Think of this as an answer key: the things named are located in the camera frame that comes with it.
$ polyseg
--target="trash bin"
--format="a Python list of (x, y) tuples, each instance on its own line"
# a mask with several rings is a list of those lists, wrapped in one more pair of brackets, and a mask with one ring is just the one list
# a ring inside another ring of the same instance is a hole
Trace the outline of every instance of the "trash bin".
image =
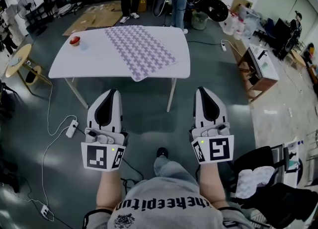
[(192, 12), (191, 26), (197, 30), (205, 29), (208, 21), (208, 15), (204, 12)]

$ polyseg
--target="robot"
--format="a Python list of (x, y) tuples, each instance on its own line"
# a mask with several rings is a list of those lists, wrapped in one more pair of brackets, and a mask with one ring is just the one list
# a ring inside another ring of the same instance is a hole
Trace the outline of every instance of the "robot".
[[(194, 97), (195, 124), (190, 141), (200, 164), (233, 160), (234, 136), (224, 103), (210, 90), (199, 87)], [(121, 96), (111, 89), (90, 107), (81, 144), (84, 168), (118, 170), (128, 143), (123, 120)]]
[(128, 134), (123, 120), (120, 93), (111, 89), (89, 108), (85, 142), (81, 144), (84, 168), (99, 171), (118, 170), (124, 155)]
[(199, 87), (194, 95), (190, 141), (199, 164), (233, 160), (234, 136), (224, 103), (210, 90)]

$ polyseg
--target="checkered cloth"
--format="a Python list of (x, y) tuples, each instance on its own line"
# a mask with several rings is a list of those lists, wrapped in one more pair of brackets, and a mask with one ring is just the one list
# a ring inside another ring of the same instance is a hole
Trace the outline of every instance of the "checkered cloth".
[(175, 64), (176, 58), (143, 26), (105, 29), (105, 33), (128, 66), (134, 81)]

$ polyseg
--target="round wooden table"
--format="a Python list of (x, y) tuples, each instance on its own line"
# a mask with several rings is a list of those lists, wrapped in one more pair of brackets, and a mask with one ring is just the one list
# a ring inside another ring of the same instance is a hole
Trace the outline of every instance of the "round wooden table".
[[(29, 86), (33, 85), (38, 79), (41, 79), (42, 81), (46, 82), (49, 85), (52, 85), (44, 76), (41, 75), (41, 70), (44, 69), (43, 67), (41, 67), (39, 64), (35, 63), (30, 57), (29, 54), (31, 52), (32, 49), (32, 45), (31, 44), (27, 44), (24, 45), (20, 50), (18, 50), (15, 55), (12, 57), (13, 59), (19, 59), (20, 58), (20, 62), (17, 63), (14, 66), (9, 66), (6, 71), (5, 71), (5, 77), (9, 78), (12, 75), (14, 75), (15, 73), (17, 73), (21, 79), (21, 81), (23, 82), (23, 84), (25, 85), (25, 87), (28, 89), (28, 91), (33, 95), (32, 91), (30, 90)], [(36, 66), (34, 67), (34, 69), (32, 67), (30, 67), (27, 64), (27, 60), (29, 60), (30, 62), (32, 62), (33, 64), (35, 64)], [(33, 82), (26, 82), (19, 69), (21, 67), (25, 67), (26, 69), (28, 69), (30, 72), (32, 72), (33, 74), (35, 74), (35, 78)]]

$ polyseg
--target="power outlet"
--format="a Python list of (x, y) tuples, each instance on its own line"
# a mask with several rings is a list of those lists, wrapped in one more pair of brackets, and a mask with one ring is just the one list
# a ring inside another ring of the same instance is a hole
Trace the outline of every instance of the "power outlet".
[(76, 128), (78, 127), (79, 123), (76, 121), (76, 120), (72, 120), (68, 130), (66, 131), (66, 136), (68, 138), (72, 138), (74, 133), (75, 133), (75, 130)]

